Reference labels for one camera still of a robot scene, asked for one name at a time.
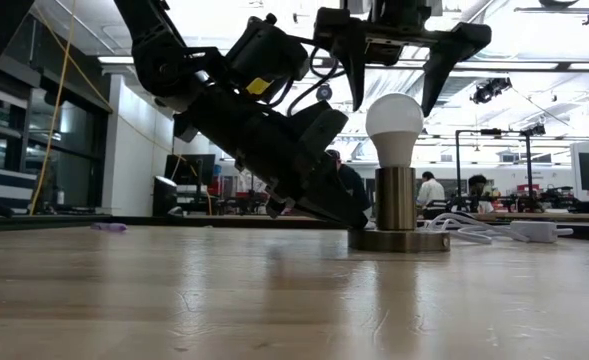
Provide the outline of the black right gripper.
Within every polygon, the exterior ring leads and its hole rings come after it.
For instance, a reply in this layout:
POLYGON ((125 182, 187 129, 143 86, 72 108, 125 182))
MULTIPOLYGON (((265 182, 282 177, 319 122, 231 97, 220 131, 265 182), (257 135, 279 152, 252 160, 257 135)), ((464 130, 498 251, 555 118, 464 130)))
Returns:
POLYGON ((314 45, 342 65, 357 111, 364 98, 365 65, 392 66, 407 46, 426 48, 421 108, 427 117, 450 72, 485 48, 492 30, 459 22, 451 31, 428 31, 425 23, 437 6, 432 0, 341 0, 342 9, 321 7, 314 24, 314 45))

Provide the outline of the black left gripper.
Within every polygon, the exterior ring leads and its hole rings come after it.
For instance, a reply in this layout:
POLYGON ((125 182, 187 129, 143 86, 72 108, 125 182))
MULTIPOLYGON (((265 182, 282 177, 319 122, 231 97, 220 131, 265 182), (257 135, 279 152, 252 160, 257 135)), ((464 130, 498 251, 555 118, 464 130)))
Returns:
POLYGON ((232 156, 237 167, 264 182, 272 196, 265 204, 270 218, 297 214, 354 230, 368 224, 365 211, 343 187, 335 161, 325 153, 347 121, 327 102, 287 117, 210 86, 174 119, 177 135, 200 132, 232 156))

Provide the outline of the white lightbulb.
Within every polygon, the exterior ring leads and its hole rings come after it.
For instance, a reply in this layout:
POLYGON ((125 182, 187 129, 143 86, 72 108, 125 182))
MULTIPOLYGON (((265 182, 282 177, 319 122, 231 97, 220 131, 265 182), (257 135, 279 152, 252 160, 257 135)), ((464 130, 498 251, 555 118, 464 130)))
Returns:
POLYGON ((366 114, 366 132, 377 151, 379 165, 409 167, 423 112, 413 97, 390 93, 374 101, 366 114))

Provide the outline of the person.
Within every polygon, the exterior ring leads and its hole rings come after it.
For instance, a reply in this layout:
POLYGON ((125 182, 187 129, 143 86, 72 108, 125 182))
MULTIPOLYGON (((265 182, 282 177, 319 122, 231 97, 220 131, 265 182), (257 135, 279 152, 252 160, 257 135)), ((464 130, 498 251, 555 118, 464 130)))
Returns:
POLYGON ((432 172, 426 171, 422 174, 422 184, 419 189, 417 204, 426 208, 433 201, 444 201, 444 187, 438 183, 432 172))
POLYGON ((493 213, 494 207, 489 200, 484 200, 487 179, 481 174, 473 175, 468 179, 470 197, 470 210, 472 213, 493 213))
POLYGON ((339 179, 343 187, 358 203, 362 211, 371 208, 371 202, 366 193, 363 178, 351 167, 342 163, 340 153, 334 149, 328 149, 326 153, 335 161, 339 179))

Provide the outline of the black ceiling spotlight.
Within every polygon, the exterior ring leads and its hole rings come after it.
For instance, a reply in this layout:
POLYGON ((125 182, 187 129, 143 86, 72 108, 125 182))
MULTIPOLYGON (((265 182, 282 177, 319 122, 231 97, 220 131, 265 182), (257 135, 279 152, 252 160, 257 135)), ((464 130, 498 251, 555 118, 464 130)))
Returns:
POLYGON ((503 92, 512 87, 512 82, 509 77, 493 78, 476 86, 475 92, 470 96, 470 100, 474 104, 486 104, 495 97, 501 95, 503 92))

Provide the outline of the black computer monitor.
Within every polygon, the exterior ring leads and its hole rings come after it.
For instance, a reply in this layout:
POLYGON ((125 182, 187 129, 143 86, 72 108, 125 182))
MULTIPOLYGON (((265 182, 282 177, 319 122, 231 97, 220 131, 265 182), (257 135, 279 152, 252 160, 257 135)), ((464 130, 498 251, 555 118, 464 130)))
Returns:
POLYGON ((214 154, 168 155, 164 177, 177 185, 211 185, 215 160, 214 154))

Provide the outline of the black waste bin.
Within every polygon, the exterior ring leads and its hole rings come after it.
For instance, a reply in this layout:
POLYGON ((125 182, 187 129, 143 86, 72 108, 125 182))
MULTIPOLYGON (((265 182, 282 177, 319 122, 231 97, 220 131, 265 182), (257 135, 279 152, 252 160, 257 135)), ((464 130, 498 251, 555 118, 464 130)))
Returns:
POLYGON ((155 176, 153 183, 153 215, 165 216, 175 207, 177 207, 176 183, 165 177, 155 176))

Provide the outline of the black aluminium table frame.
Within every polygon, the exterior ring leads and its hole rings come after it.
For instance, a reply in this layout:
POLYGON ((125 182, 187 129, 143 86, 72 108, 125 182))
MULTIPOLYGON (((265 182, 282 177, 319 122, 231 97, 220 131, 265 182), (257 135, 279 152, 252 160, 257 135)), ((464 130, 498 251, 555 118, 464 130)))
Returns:
POLYGON ((257 228, 257 229, 345 229, 345 226, 300 216, 282 216, 272 219, 258 216, 208 216, 189 215, 186 217, 139 217, 111 215, 38 215, 0 217, 0 231, 54 229, 68 227, 89 227, 94 223, 121 223, 132 226, 170 226, 215 228, 257 228))

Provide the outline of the black metal stand frame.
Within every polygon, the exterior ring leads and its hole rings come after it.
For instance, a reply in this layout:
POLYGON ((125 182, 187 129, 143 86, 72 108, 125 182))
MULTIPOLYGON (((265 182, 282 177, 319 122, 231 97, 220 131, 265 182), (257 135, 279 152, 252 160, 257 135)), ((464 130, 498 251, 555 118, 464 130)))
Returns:
POLYGON ((476 129, 476 130, 456 130, 455 131, 455 150, 456 150, 456 184, 457 184, 457 191, 455 196, 454 204, 457 206, 459 210, 463 209, 463 206, 466 204, 466 201, 463 199, 462 189, 461 189, 461 157, 460 157, 460 136, 462 134, 476 134, 479 136, 491 136, 494 139, 501 140, 504 135, 514 134, 522 137, 524 139, 524 143, 526 146, 526 171, 527 171, 527 190, 528 194, 525 198, 516 199, 514 204, 516 205, 516 209, 519 209, 519 205, 522 204, 522 210, 525 213, 536 213, 542 211, 540 207, 540 203, 537 201, 536 196, 534 195, 534 188, 533 188, 533 169, 532 169, 532 156, 531 156, 531 130, 526 131, 515 131, 515 130, 502 130, 499 128, 486 128, 486 129, 476 129))

